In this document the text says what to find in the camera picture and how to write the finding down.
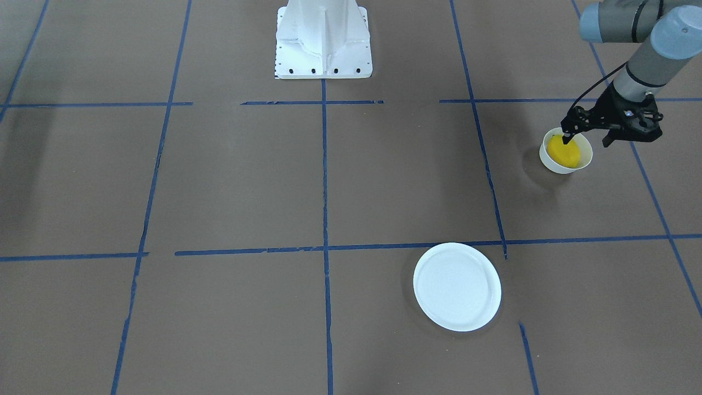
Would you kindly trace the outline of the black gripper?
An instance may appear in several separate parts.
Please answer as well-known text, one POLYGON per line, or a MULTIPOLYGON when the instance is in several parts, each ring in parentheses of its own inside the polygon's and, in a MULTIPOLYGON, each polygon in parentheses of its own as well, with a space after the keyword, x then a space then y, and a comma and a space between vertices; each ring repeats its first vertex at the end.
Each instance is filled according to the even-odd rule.
POLYGON ((563 133, 562 143, 568 145, 573 138, 581 132, 589 132, 594 128, 608 129, 607 134, 602 138, 602 145, 608 148, 614 142, 624 140, 618 113, 618 102, 620 99, 641 102, 647 93, 651 93, 649 88, 635 87, 632 92, 625 90, 622 94, 615 85, 605 88, 605 91, 597 99, 593 108, 585 110, 574 103, 570 112, 560 122, 563 133))

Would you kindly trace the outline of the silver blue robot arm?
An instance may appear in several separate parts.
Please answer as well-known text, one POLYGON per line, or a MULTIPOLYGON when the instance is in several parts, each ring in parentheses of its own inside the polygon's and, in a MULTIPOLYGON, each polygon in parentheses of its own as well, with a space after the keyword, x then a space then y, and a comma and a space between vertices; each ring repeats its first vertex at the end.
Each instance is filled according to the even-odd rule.
POLYGON ((611 83, 586 110, 573 103, 560 123, 564 144, 579 133, 607 131, 612 142, 650 143, 662 136, 656 95, 701 51, 699 1, 602 1, 586 7, 579 35, 590 43, 636 43, 608 74, 611 83))

